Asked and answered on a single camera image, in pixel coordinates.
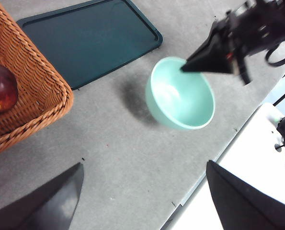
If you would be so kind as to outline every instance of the plastic tray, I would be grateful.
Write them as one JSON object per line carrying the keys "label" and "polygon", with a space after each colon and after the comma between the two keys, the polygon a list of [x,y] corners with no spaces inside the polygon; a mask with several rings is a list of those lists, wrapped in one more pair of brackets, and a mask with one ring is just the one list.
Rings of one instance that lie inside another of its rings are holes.
{"label": "plastic tray", "polygon": [[92,0],[18,25],[72,89],[159,47],[162,36],[130,0]]}

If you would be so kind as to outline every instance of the gray carpet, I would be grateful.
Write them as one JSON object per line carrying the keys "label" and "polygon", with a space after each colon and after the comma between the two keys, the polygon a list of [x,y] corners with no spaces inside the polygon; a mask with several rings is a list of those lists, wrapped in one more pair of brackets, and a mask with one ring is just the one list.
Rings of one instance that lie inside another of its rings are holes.
{"label": "gray carpet", "polygon": [[[15,20],[82,0],[1,0]],[[0,154],[0,208],[81,161],[85,179],[71,230],[157,230],[235,136],[285,71],[264,53],[248,59],[253,82],[206,74],[216,97],[213,121],[175,131],[149,114],[144,88],[166,56],[187,58],[216,18],[242,0],[134,0],[164,37],[161,48],[75,91],[61,120]],[[276,57],[285,55],[282,46]]]}

